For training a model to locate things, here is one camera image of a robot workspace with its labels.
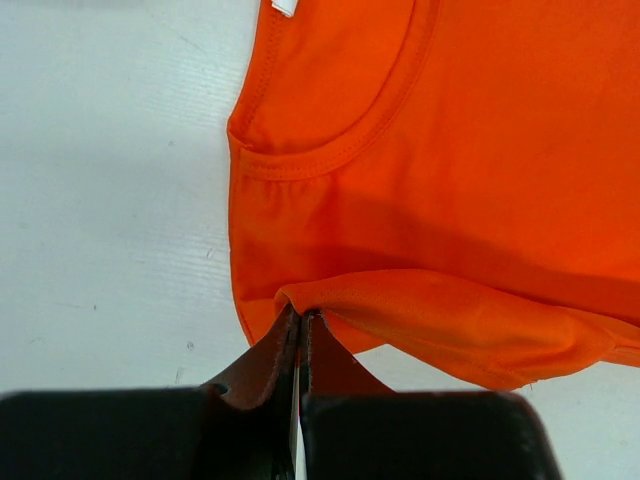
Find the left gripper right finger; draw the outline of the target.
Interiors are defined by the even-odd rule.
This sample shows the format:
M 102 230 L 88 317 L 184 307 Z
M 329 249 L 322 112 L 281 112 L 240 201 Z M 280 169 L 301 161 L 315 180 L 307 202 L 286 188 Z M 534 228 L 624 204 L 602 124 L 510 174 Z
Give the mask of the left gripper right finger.
M 393 438 L 378 415 L 392 390 L 336 339 L 318 310 L 304 314 L 300 338 L 300 422 L 309 479 L 348 479 L 377 467 Z

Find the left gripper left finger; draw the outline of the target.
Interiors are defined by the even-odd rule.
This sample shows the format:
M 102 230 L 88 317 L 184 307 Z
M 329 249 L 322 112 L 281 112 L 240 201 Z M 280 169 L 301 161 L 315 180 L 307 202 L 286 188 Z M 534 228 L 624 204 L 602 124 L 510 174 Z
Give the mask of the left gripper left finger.
M 201 479 L 293 479 L 300 316 L 286 306 L 268 333 L 206 382 Z

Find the orange t shirt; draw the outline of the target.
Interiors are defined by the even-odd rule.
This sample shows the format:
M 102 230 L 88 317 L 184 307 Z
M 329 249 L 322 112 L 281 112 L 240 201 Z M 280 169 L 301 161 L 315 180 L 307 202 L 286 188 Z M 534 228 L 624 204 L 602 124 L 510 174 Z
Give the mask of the orange t shirt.
M 233 297 L 511 390 L 639 363 L 639 5 L 260 5 L 228 123 Z

